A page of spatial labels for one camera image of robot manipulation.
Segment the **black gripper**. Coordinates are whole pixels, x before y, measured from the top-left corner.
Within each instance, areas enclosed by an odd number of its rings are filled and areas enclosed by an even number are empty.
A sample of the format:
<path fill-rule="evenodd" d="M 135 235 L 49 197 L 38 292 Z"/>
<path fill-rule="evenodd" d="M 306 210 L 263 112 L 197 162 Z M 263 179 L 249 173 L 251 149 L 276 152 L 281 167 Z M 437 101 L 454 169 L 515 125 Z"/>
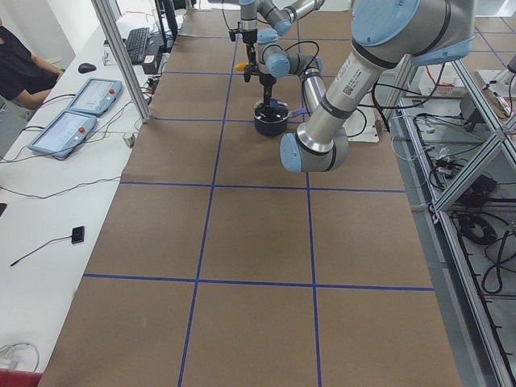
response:
<path fill-rule="evenodd" d="M 263 87 L 263 98 L 262 102 L 264 106 L 270 106 L 272 95 L 273 95 L 273 86 L 276 83 L 276 78 L 272 76 L 270 73 L 262 73 L 259 74 L 259 81 Z"/>
<path fill-rule="evenodd" d="M 256 61 L 255 44 L 246 43 L 246 54 L 248 62 L 244 66 L 243 79 L 248 83 L 252 77 L 259 75 L 259 67 Z"/>

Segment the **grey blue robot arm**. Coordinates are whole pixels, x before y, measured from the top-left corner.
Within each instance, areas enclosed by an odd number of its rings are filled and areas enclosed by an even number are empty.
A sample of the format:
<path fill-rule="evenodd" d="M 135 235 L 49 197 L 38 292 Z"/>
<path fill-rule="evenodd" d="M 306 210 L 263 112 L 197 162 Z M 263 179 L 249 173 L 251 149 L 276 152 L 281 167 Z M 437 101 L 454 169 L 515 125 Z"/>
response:
<path fill-rule="evenodd" d="M 305 64 L 287 52 L 279 38 L 287 34 L 292 25 L 314 10 L 320 10 L 323 1 L 296 1 L 279 8 L 273 1 L 240 1 L 237 27 L 229 31 L 231 40 L 240 35 L 246 47 L 248 62 L 242 67 L 245 81 L 252 76 L 281 78 L 298 74 L 303 67 L 317 64 L 309 59 Z"/>
<path fill-rule="evenodd" d="M 326 172 L 347 158 L 343 125 L 379 76 L 403 56 L 439 65 L 472 50 L 474 1 L 361 1 L 353 9 L 352 51 L 329 87 L 309 102 L 310 118 L 281 139 L 291 173 Z"/>

